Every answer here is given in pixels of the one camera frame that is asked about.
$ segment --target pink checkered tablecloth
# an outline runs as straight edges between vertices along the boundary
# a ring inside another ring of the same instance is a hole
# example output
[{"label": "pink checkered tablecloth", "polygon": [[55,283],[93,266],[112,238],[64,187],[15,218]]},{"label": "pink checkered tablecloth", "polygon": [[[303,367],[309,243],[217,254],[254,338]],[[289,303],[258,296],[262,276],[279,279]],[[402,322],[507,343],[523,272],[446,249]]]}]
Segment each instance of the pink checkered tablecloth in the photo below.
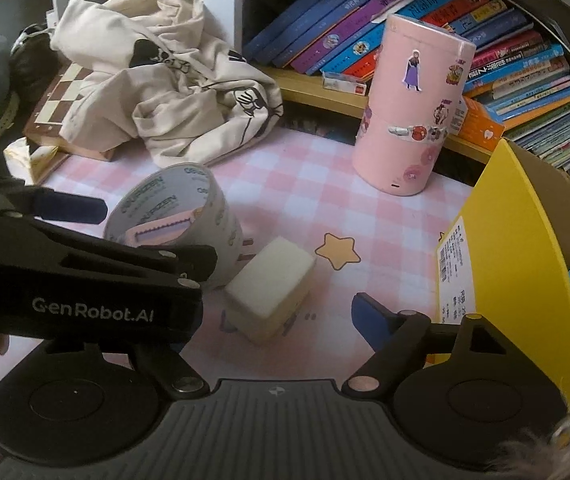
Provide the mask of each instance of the pink checkered tablecloth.
[{"label": "pink checkered tablecloth", "polygon": [[[434,250],[440,232],[454,220],[471,188],[433,174],[419,195],[388,195],[354,173],[352,149],[280,128],[212,168],[256,250],[283,236],[314,253],[329,232],[353,237],[361,262],[336,271],[318,257],[312,291],[296,319],[261,347],[225,322],[220,291],[206,294],[203,326],[183,356],[211,385],[221,377],[330,377],[340,384],[371,354],[351,325],[351,298],[360,291],[392,310],[434,314]],[[130,142],[112,162],[72,156],[44,185],[103,198],[111,211],[127,191],[155,171],[142,145]],[[103,229],[70,227],[96,236]]]}]

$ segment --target pink cylinder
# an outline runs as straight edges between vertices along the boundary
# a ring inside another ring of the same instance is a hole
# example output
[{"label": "pink cylinder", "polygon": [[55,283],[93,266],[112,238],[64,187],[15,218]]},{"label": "pink cylinder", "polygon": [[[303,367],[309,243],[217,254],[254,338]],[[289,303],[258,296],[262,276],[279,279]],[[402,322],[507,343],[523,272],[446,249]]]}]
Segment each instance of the pink cylinder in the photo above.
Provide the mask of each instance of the pink cylinder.
[{"label": "pink cylinder", "polygon": [[386,193],[413,195],[427,185],[476,47],[412,18],[391,15],[352,163]]}]

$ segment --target white sponge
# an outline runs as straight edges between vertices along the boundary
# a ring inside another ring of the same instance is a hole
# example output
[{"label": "white sponge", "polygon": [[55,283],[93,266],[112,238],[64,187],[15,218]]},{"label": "white sponge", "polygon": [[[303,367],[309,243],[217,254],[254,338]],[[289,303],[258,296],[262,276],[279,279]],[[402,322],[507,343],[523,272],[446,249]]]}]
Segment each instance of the white sponge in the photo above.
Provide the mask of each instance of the white sponge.
[{"label": "white sponge", "polygon": [[285,238],[271,241],[225,287],[227,320],[255,343],[269,339],[309,292],[315,263]]}]

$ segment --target wooden chess board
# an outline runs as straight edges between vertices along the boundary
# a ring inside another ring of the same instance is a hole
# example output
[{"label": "wooden chess board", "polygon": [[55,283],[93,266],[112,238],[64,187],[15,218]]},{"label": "wooden chess board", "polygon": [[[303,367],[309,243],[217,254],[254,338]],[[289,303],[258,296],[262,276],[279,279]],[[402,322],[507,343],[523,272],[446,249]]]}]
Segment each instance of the wooden chess board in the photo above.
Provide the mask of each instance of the wooden chess board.
[{"label": "wooden chess board", "polygon": [[78,106],[82,99],[80,95],[82,80],[91,73],[91,70],[76,63],[64,66],[31,113],[23,130],[25,137],[41,146],[59,146],[63,151],[74,155],[110,160],[114,150],[107,152],[86,150],[70,144],[59,135],[66,115],[75,105]]}]

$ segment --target star print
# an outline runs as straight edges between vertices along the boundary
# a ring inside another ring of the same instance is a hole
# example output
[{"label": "star print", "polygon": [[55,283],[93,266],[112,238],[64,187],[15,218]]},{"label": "star print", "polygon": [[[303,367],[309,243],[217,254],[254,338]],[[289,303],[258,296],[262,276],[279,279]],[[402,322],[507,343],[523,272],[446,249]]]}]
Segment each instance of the star print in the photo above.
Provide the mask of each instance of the star print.
[{"label": "star print", "polygon": [[341,270],[347,264],[361,262],[361,257],[354,251],[354,243],[354,238],[339,238],[325,233],[325,243],[314,252],[328,259],[334,270]]}]

